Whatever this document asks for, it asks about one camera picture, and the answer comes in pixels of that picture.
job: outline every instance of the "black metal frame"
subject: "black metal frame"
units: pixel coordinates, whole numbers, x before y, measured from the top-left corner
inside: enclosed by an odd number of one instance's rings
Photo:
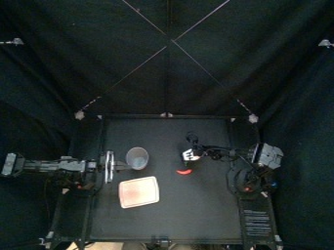
[[[109,118],[142,118],[142,119],[157,119],[157,118],[162,118],[157,115],[109,115],[109,116],[103,116],[102,117],[102,122],[101,122],[101,131],[99,131],[99,151],[103,150],[103,145],[105,145],[105,133],[106,133],[106,120]],[[217,119],[217,118],[222,118],[219,116],[177,116],[169,119]],[[246,120],[248,121],[248,117],[241,117],[240,120]],[[253,124],[253,129],[254,129],[254,135],[256,135],[256,139],[260,142],[260,134],[258,134],[258,129],[257,129],[257,125]],[[234,129],[233,129],[233,122],[227,120],[227,128],[229,128],[229,140],[230,140],[230,146],[234,146]],[[236,163],[231,163],[231,169],[237,169],[238,167],[234,165]],[[51,249],[55,249],[56,246],[59,245],[60,242],[63,241],[75,241],[78,244],[78,247],[81,250],[85,250],[85,243],[89,242],[94,242],[97,241],[97,239],[90,238],[90,224],[91,224],[91,209],[93,209],[93,202],[94,202],[94,195],[95,192],[91,191],[87,194],[87,203],[86,203],[86,207],[85,207],[85,216],[83,216],[83,224],[82,224],[82,233],[78,234],[77,237],[69,237],[67,235],[62,235],[62,233],[58,231],[59,228],[59,221],[60,221],[60,217],[62,217],[62,209],[63,209],[63,205],[64,205],[64,197],[67,194],[60,194],[59,197],[59,202],[58,202],[58,206],[56,206],[56,211],[55,211],[55,217],[54,217],[54,221],[52,221],[52,227],[51,227],[51,231],[52,234],[50,238],[47,238],[47,240],[51,242]],[[264,237],[249,237],[248,236],[248,214],[246,214],[246,207],[250,206],[250,202],[253,202],[254,204],[254,209],[257,209],[257,207],[260,206],[261,208],[265,207],[265,213],[269,216],[269,223],[270,223],[270,234],[268,236]],[[241,214],[241,226],[242,226],[242,238],[241,241],[237,242],[236,240],[226,240],[223,242],[223,244],[241,244],[244,243],[245,245],[245,249],[249,249],[256,245],[256,244],[262,244],[262,245],[268,245],[273,250],[277,248],[277,241],[276,241],[276,235],[277,235],[277,227],[276,227],[276,218],[274,218],[274,212],[273,212],[273,204],[272,204],[272,198],[270,195],[268,198],[264,198],[262,196],[260,196],[258,198],[256,198],[253,201],[250,201],[249,199],[240,197],[238,198],[238,203],[240,203],[240,214]],[[171,240],[169,238],[154,238],[151,239],[151,242],[146,242],[146,243],[154,243],[154,244],[161,244],[161,242],[163,243],[163,245],[166,245],[166,242],[171,242]],[[189,242],[189,243],[214,243],[214,242]]]

